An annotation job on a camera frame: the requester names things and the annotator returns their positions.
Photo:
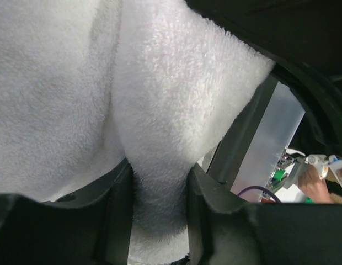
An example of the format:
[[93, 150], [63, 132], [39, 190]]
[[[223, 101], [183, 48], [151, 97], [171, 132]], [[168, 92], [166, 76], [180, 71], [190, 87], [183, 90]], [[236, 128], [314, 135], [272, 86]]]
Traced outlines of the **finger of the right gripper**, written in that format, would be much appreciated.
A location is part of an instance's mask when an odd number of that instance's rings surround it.
[[276, 62], [306, 111], [306, 153], [342, 155], [342, 1], [188, 1]]

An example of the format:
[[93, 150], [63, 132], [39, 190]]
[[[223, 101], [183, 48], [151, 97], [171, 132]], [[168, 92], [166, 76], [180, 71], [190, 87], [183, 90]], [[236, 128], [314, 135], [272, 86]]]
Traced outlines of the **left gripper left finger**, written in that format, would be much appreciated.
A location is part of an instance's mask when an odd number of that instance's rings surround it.
[[55, 202], [0, 194], [0, 264], [126, 264], [131, 225], [127, 161]]

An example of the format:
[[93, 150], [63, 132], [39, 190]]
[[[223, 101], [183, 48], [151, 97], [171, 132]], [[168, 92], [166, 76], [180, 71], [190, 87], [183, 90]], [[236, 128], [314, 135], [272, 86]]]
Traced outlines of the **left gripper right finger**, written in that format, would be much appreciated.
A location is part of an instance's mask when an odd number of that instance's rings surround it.
[[342, 264], [342, 204], [249, 203], [195, 166], [187, 221], [191, 264]]

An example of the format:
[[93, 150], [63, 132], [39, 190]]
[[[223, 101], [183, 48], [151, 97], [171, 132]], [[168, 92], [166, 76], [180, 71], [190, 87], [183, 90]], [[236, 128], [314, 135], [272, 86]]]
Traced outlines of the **white towel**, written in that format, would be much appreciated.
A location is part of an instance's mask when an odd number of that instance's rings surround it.
[[54, 200], [127, 159], [129, 261], [181, 259], [187, 174], [273, 66], [184, 1], [0, 1], [0, 193]]

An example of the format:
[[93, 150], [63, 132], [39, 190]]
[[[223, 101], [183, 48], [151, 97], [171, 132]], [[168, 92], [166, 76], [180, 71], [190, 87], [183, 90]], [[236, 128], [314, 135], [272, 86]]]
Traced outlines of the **person's hand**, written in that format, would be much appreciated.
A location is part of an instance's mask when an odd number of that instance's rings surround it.
[[329, 195], [325, 180], [320, 179], [317, 170], [312, 165], [309, 165], [305, 173], [299, 176], [298, 188], [314, 203], [334, 204]]

